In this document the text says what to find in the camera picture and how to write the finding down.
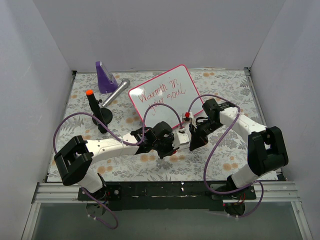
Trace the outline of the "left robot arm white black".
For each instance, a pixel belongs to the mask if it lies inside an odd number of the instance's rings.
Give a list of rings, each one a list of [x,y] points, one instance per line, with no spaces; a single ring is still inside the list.
[[[79,185],[95,200],[106,196],[106,187],[91,165],[120,156],[134,156],[154,150],[158,156],[171,156],[181,145],[180,133],[173,132],[164,121],[156,126],[140,128],[120,137],[84,140],[78,135],[68,141],[54,156],[63,185]]]

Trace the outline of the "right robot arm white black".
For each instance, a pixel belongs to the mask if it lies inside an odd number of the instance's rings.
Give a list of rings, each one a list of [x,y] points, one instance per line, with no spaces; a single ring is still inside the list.
[[[223,188],[213,190],[205,183],[210,192],[237,199],[260,177],[289,163],[283,134],[278,127],[267,127],[253,121],[240,113],[239,106],[229,101],[217,103],[211,98],[204,102],[202,109],[206,117],[194,118],[190,110],[182,114],[183,120],[189,123],[190,151],[205,146],[209,142],[208,136],[222,126],[227,127],[227,132],[236,132],[247,144],[246,165],[231,174]]]

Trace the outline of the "pink framed whiteboard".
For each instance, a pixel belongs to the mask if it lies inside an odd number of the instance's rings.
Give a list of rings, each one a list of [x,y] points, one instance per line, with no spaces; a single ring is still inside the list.
[[[128,96],[138,115],[143,120],[147,108],[156,103],[171,106],[181,117],[189,109],[191,102],[198,97],[199,91],[187,67],[183,64],[174,67],[128,91]],[[194,116],[203,111],[202,99],[197,99],[190,112]],[[145,119],[146,127],[154,127],[164,121],[172,128],[179,125],[175,113],[162,105],[153,106]]]

